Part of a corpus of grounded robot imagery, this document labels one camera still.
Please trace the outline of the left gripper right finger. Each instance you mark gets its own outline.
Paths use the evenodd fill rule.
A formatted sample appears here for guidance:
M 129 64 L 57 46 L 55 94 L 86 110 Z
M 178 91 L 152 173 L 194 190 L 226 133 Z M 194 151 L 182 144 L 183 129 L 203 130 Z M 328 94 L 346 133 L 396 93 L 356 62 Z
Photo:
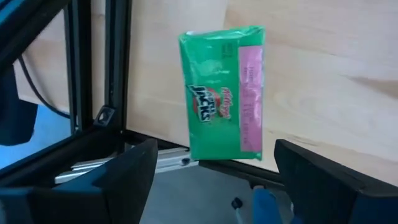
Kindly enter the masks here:
M 296 216 L 304 224 L 348 224 L 358 189 L 357 173 L 285 139 L 274 158 Z

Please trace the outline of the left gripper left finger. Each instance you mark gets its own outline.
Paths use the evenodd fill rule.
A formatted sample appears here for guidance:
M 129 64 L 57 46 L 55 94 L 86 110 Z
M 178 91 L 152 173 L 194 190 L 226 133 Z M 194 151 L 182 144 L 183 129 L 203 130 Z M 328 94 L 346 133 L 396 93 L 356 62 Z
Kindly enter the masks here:
M 158 158 L 155 139 L 146 140 L 97 167 L 92 182 L 105 202 L 109 224 L 139 224 Z

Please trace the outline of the green Apple Jacks cereal box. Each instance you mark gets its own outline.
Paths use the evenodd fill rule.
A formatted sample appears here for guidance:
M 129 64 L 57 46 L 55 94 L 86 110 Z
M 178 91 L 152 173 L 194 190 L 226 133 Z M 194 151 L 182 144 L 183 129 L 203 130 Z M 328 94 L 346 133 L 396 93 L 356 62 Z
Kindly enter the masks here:
M 194 160 L 262 159 L 265 39 L 261 26 L 179 36 Z

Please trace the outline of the blue rounded object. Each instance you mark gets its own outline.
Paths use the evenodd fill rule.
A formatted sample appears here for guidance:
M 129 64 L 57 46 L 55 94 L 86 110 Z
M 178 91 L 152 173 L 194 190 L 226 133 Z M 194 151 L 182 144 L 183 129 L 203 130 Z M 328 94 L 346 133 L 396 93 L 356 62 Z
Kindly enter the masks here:
M 252 224 L 295 224 L 291 201 L 262 185 L 252 188 Z

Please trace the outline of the small black knob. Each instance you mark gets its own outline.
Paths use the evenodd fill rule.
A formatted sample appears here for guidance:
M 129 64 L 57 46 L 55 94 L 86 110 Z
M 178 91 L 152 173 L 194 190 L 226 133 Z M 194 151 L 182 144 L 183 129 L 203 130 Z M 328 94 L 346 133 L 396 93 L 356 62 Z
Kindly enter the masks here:
M 231 206 L 234 208 L 236 219 L 237 219 L 237 223 L 238 224 L 243 224 L 243 219 L 242 219 L 242 216 L 241 216 L 241 213 L 240 213 L 241 207 L 243 206 L 242 201 L 239 198 L 235 197 L 233 199 L 233 201 L 231 202 Z

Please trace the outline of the silver metal bracket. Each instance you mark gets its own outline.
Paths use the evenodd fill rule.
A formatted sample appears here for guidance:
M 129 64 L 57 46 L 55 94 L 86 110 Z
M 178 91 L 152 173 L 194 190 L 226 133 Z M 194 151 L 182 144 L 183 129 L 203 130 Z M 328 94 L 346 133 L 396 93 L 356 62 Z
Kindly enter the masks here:
M 71 170 L 63 172 L 56 176 L 55 183 L 62 184 L 68 182 L 76 177 L 79 177 L 113 159 L 113 157 L 106 157 L 92 161 L 78 162 L 71 166 Z M 197 166 L 198 161 L 191 158 L 190 150 L 183 147 L 176 147 L 171 149 L 163 149 L 158 153 L 157 165 L 155 173 L 169 172 L 178 169 Z

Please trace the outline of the black aluminium table frame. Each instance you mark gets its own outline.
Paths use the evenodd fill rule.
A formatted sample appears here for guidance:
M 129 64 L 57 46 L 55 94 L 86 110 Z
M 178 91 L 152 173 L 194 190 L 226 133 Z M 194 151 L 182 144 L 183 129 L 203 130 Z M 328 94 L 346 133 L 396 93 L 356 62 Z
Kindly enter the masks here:
M 12 190 L 40 190 L 41 184 L 53 181 L 55 176 L 83 156 L 111 152 L 114 148 L 132 142 L 132 131 L 125 130 L 127 95 L 125 79 L 128 75 L 130 21 L 132 0 L 111 0 L 106 6 L 106 104 L 98 116 L 88 113 L 83 131 L 26 157 L 0 170 L 0 193 Z M 12 37 L 2 42 L 0 68 L 10 67 L 33 41 L 44 26 L 61 9 L 68 11 L 67 22 L 81 23 L 80 3 L 70 0 L 11 0 L 1 9 L 11 14 L 15 27 Z M 72 181 L 82 188 L 93 185 L 94 169 Z

